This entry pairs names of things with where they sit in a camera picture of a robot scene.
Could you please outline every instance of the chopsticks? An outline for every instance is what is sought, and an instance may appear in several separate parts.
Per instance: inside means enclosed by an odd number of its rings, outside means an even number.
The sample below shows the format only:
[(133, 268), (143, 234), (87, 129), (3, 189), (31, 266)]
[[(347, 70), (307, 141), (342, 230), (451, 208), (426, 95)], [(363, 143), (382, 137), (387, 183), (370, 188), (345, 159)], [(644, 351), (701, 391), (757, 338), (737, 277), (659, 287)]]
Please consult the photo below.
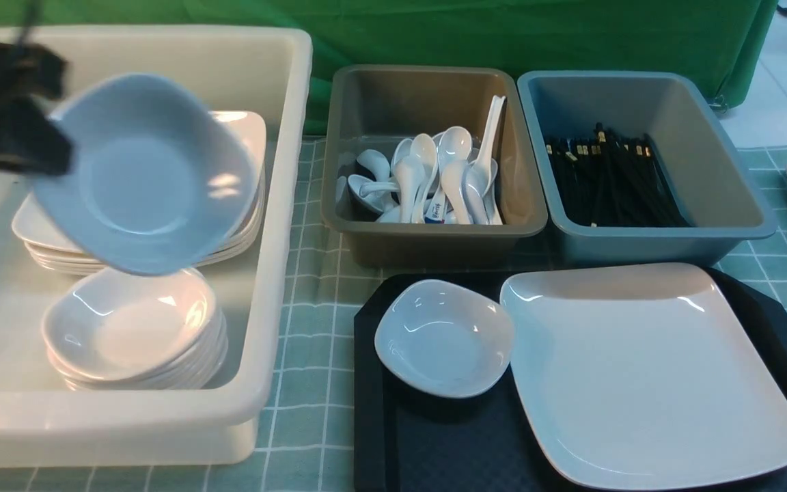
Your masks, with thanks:
[(622, 137), (598, 123), (594, 138), (547, 138), (546, 152), (571, 221), (590, 227), (691, 227), (647, 134)]

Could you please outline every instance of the white plastic bin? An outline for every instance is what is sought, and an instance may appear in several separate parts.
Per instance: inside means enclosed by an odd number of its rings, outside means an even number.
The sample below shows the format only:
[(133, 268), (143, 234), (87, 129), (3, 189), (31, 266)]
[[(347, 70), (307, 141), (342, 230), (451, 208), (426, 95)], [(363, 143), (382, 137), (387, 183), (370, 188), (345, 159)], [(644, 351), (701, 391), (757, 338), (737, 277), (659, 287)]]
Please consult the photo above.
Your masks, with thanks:
[[(15, 35), (0, 29), (0, 41)], [(12, 236), (28, 186), (0, 174), (0, 467), (244, 460), (271, 386), (312, 41), (298, 30), (205, 25), (45, 27), (34, 40), (70, 62), (69, 93), (123, 72), (155, 72), (211, 109), (259, 113), (271, 183), (254, 246), (203, 270), (231, 340), (210, 389), (69, 392), (47, 364), (38, 322), (77, 277), (42, 270)]]

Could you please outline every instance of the white square plate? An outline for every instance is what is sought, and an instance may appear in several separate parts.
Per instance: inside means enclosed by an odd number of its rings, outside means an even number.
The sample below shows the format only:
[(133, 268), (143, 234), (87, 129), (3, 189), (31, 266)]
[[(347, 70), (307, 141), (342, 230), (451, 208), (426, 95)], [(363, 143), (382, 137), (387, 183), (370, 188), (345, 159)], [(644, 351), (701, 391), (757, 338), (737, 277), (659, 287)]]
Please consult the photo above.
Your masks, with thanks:
[(597, 489), (684, 489), (787, 465), (787, 401), (687, 264), (506, 280), (512, 373), (544, 455)]

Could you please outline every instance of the brown plastic bin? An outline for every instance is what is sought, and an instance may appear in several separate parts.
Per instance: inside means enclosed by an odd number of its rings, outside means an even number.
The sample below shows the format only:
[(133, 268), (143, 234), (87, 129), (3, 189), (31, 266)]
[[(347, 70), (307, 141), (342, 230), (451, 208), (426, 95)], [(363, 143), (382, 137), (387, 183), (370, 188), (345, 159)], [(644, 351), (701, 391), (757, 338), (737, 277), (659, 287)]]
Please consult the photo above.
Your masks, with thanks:
[[(484, 136), (494, 95), (506, 105), (494, 145), (495, 184), (502, 226), (378, 224), (344, 180), (359, 170), (356, 158), (376, 149), (390, 158), (396, 144), (453, 125)], [(333, 78), (321, 215), (340, 231), (354, 260), (366, 266), (466, 267), (502, 262), (522, 237), (549, 220), (536, 159), (512, 77), (488, 68), (347, 66)]]

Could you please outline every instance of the blue-gray plastic bin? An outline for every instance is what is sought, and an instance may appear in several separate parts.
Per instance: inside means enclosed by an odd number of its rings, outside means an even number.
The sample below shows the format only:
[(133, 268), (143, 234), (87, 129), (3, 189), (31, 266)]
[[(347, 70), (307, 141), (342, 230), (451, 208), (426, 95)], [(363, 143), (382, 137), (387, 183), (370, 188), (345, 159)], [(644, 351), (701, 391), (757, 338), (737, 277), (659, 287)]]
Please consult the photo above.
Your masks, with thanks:
[[(746, 239), (771, 236), (775, 215), (691, 81), (661, 72), (528, 72), (518, 91), (562, 260), (569, 265), (715, 264)], [(543, 134), (648, 133), (691, 228), (591, 228), (566, 217)]]

